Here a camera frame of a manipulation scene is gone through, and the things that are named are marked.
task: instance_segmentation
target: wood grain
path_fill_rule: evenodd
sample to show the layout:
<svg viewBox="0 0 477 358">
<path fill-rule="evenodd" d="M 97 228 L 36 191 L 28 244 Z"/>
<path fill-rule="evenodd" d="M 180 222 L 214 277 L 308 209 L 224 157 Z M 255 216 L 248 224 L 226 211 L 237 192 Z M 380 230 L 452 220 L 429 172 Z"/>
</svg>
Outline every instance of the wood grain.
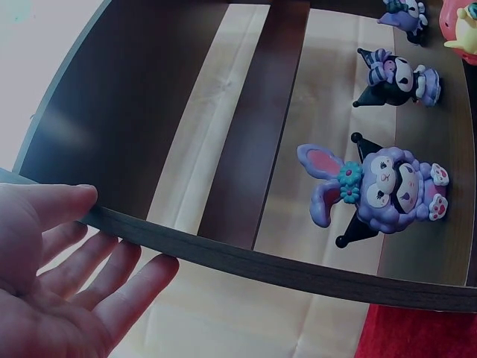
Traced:
<svg viewBox="0 0 477 358">
<path fill-rule="evenodd" d="M 199 235 L 252 248 L 300 61 L 309 3 L 268 11 L 203 212 Z"/>
<path fill-rule="evenodd" d="M 442 101 L 434 108 L 411 102 L 397 108 L 396 144 L 418 160 L 446 167 L 451 178 L 449 212 L 441 222 L 413 223 L 402 233 L 386 236 L 379 274 L 404 280 L 464 285 L 474 235 L 476 205 L 475 137 L 470 103 L 459 57 L 443 47 L 438 26 L 442 2 L 427 1 L 431 26 L 425 48 L 408 43 L 396 30 L 396 53 L 415 68 L 435 68 L 443 78 Z M 467 78 L 475 87 L 476 78 Z"/>
<path fill-rule="evenodd" d="M 33 184 L 0 169 L 0 182 Z M 477 312 L 477 289 L 393 280 L 244 250 L 215 240 L 93 207 L 82 220 L 164 254 L 237 276 L 350 301 L 424 310 Z"/>
<path fill-rule="evenodd" d="M 227 7 L 225 0 L 113 0 L 73 45 L 16 170 L 39 183 L 94 184 L 101 205 L 145 218 Z"/>
<path fill-rule="evenodd" d="M 266 4 L 270 5 L 272 0 L 230 0 L 230 4 Z M 386 11 L 381 0 L 311 0 L 311 8 L 337 13 L 351 13 L 358 16 L 372 17 L 379 19 Z"/>
<path fill-rule="evenodd" d="M 470 113 L 472 116 L 473 126 L 473 140 L 474 140 L 474 161 L 477 158 L 477 66 L 471 66 L 465 61 L 464 73 L 467 79 L 467 91 L 469 93 Z M 477 165 L 474 164 L 475 176 L 477 177 Z M 470 247 L 470 262 L 467 270 L 466 285 L 477 286 L 477 220 L 476 220 L 476 206 L 477 206 L 477 178 L 476 181 L 476 193 L 474 194 L 474 211 L 473 211 L 473 238 Z"/>
</svg>

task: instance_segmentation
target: flower accessory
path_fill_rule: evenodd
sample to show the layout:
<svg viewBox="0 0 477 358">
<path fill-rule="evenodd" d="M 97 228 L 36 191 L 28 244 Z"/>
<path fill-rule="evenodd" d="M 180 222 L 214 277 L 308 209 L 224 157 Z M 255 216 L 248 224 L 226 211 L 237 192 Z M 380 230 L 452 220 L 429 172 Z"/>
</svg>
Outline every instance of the flower accessory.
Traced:
<svg viewBox="0 0 477 358">
<path fill-rule="evenodd" d="M 341 167 L 340 173 L 337 176 L 340 183 L 340 196 L 347 204 L 355 204 L 361 194 L 360 185 L 363 178 L 363 168 L 357 162 L 346 162 Z"/>
</svg>

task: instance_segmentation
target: yellow figurine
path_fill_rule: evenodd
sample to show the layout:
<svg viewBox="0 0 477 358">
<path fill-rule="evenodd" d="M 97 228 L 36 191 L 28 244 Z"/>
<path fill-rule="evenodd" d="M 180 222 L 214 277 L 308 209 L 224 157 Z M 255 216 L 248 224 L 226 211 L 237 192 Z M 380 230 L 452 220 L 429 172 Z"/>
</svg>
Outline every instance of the yellow figurine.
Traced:
<svg viewBox="0 0 477 358">
<path fill-rule="evenodd" d="M 460 49 L 468 54 L 477 54 L 477 3 L 459 8 L 457 16 L 456 40 L 447 41 L 444 46 Z"/>
</svg>

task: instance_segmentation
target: vinyl toy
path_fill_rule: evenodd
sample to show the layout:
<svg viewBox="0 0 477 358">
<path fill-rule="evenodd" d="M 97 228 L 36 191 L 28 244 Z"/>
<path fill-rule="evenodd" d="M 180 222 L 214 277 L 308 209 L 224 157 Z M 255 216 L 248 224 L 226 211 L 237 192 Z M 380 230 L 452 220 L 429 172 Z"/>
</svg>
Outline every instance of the vinyl toy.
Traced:
<svg viewBox="0 0 477 358">
<path fill-rule="evenodd" d="M 374 52 L 358 48 L 358 53 L 370 69 L 368 86 L 354 107 L 400 106 L 409 99 L 426 107 L 434 107 L 440 98 L 440 77 L 435 69 L 419 65 L 414 71 L 409 62 L 380 48 Z"/>
<path fill-rule="evenodd" d="M 470 65 L 477 65 L 477 2 L 444 0 L 439 25 L 447 40 L 444 46 L 453 48 Z"/>
<path fill-rule="evenodd" d="M 394 26 L 406 32 L 408 41 L 415 45 L 423 45 L 429 26 L 424 3 L 416 0 L 383 0 L 386 13 L 379 24 Z"/>
<path fill-rule="evenodd" d="M 446 215 L 447 171 L 436 163 L 420 163 L 410 151 L 382 148 L 352 135 L 358 144 L 362 164 L 344 162 L 330 150 L 313 144 L 300 145 L 299 161 L 314 178 L 325 180 L 312 195 L 310 213 L 320 227 L 331 223 L 330 210 L 344 201 L 356 207 L 356 214 L 338 247 L 406 229 L 412 222 L 436 221 Z"/>
</svg>

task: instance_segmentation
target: red fabric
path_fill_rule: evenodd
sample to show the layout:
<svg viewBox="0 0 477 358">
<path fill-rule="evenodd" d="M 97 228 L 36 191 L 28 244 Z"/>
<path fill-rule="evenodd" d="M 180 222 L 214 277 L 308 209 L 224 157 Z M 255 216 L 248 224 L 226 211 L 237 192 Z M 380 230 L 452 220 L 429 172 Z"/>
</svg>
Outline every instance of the red fabric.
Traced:
<svg viewBox="0 0 477 358">
<path fill-rule="evenodd" d="M 371 305 L 355 358 L 476 358 L 477 315 Z"/>
</svg>

